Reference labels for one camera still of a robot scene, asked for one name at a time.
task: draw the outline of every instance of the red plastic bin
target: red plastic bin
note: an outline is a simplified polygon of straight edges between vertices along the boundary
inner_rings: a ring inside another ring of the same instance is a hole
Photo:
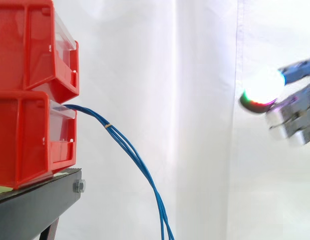
[[[18,189],[74,165],[76,116],[44,92],[0,92],[0,186]]]
[[[79,95],[78,53],[52,0],[0,0],[0,91],[43,91],[64,103]]]

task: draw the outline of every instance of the bolt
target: bolt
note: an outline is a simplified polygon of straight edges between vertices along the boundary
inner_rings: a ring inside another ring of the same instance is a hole
[[[74,184],[76,193],[83,193],[86,189],[86,181],[85,180],[77,180]]]

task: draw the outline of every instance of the yellow surface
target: yellow surface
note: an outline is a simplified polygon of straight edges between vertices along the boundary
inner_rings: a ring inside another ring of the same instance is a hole
[[[13,190],[13,188],[11,188],[11,187],[0,186],[0,194],[10,192],[12,190]]]

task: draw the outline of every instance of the black metal leg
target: black metal leg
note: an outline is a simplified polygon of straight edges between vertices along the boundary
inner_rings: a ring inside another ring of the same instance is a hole
[[[55,240],[59,218],[47,227],[41,234],[39,240]]]

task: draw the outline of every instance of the yellow tape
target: yellow tape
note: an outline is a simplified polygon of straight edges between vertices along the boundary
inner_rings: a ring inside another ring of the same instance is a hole
[[[111,127],[111,126],[112,126],[112,124],[107,124],[107,125],[105,126],[105,129],[107,129],[107,128]]]

